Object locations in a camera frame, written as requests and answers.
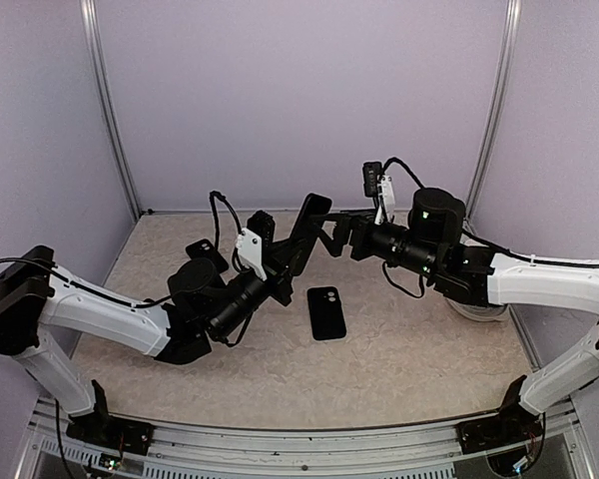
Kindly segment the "black smartphone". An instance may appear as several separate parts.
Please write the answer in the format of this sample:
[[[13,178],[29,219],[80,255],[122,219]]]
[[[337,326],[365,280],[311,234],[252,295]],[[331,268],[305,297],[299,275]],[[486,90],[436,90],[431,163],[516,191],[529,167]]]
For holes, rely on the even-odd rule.
[[[324,217],[329,213],[331,206],[332,200],[330,198],[315,193],[309,193],[304,198],[289,237],[293,275],[299,276],[303,273],[317,242],[318,232],[321,230]]]

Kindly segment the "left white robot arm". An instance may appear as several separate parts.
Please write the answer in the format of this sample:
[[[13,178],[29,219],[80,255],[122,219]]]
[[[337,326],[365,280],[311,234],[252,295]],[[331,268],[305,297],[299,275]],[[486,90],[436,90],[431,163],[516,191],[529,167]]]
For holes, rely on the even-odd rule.
[[[208,239],[187,246],[188,261],[168,279],[167,296],[137,302],[91,284],[36,246],[8,259],[0,273],[0,354],[12,356],[60,403],[82,429],[101,444],[120,433],[106,411],[103,391],[83,380],[53,344],[51,326],[108,339],[158,361],[189,364],[211,352],[214,342],[235,346],[256,310],[269,298],[292,300],[293,279],[313,250],[311,239],[265,243],[250,231],[238,236],[237,254],[246,270],[229,281],[229,265]]]

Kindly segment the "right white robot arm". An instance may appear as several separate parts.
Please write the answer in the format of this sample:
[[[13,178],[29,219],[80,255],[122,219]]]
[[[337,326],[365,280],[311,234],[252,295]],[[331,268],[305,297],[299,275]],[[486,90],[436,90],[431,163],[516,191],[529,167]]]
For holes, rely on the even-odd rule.
[[[599,377],[599,260],[515,254],[488,241],[462,241],[464,203],[438,188],[413,195],[405,226],[375,219],[370,211],[316,215],[316,226],[334,224],[333,234],[319,238],[333,256],[350,245],[351,258],[376,256],[390,267],[419,275],[421,283],[444,297],[478,307],[530,304],[567,308],[597,315],[598,321],[574,346],[529,376],[509,386],[490,432],[502,443],[525,431],[558,400]]]

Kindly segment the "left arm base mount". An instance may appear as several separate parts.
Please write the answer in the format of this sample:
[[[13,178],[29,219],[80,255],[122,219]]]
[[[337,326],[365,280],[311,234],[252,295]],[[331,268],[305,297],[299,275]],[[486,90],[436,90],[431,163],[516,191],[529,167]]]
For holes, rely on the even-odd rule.
[[[88,444],[146,456],[154,430],[148,422],[89,414],[71,417],[66,434]]]

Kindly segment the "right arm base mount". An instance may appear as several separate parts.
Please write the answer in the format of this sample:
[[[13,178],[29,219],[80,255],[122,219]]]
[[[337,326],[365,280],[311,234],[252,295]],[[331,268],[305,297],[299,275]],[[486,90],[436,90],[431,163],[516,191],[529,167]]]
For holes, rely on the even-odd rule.
[[[538,416],[513,411],[462,421],[456,431],[462,453],[472,454],[541,436],[544,426]]]

